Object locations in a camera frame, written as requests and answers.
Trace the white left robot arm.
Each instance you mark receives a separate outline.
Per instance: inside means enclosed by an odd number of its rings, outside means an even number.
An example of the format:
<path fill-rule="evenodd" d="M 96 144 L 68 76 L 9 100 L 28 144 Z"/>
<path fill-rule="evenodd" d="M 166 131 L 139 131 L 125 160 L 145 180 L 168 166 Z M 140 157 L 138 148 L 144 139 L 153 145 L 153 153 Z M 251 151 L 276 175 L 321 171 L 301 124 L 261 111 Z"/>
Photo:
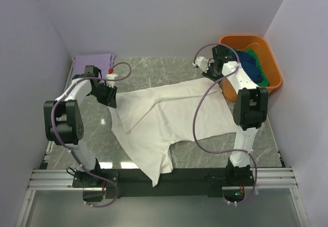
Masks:
<path fill-rule="evenodd" d="M 68 89 L 56 100 L 44 103 L 46 137 L 56 145 L 67 148 L 79 169 L 85 171 L 84 181 L 91 187 L 101 184 L 103 175 L 98 160 L 83 141 L 84 124 L 79 104 L 89 95 L 107 107 L 116 108 L 117 87 L 102 83 L 101 70 L 86 66 L 85 72 L 75 75 Z"/>

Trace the white t-shirt red print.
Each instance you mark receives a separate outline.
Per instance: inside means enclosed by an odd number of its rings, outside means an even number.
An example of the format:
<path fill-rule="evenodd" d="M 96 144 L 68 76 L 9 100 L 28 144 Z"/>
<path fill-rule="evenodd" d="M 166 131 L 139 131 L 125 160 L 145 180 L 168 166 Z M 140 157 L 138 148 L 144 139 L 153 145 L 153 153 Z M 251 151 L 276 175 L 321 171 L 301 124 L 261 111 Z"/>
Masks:
<path fill-rule="evenodd" d="M 221 88 L 211 84 L 199 78 L 116 95 L 111 130 L 153 186 L 173 170 L 170 145 L 236 132 Z"/>

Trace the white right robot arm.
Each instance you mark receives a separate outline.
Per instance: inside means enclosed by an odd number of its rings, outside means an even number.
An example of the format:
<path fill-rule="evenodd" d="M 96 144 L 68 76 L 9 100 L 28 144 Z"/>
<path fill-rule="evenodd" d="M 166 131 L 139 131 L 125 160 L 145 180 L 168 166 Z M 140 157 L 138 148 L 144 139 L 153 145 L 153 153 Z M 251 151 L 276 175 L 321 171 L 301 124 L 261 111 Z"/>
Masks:
<path fill-rule="evenodd" d="M 237 125 L 234 151 L 229 165 L 234 167 L 225 172 L 225 180 L 237 185 L 243 179 L 242 171 L 250 165 L 249 154 L 255 136 L 267 118 L 268 91 L 257 85 L 241 66 L 240 57 L 232 48 L 217 44 L 212 48 L 213 61 L 207 63 L 203 76 L 213 80 L 228 80 L 237 94 L 233 109 L 233 120 Z"/>

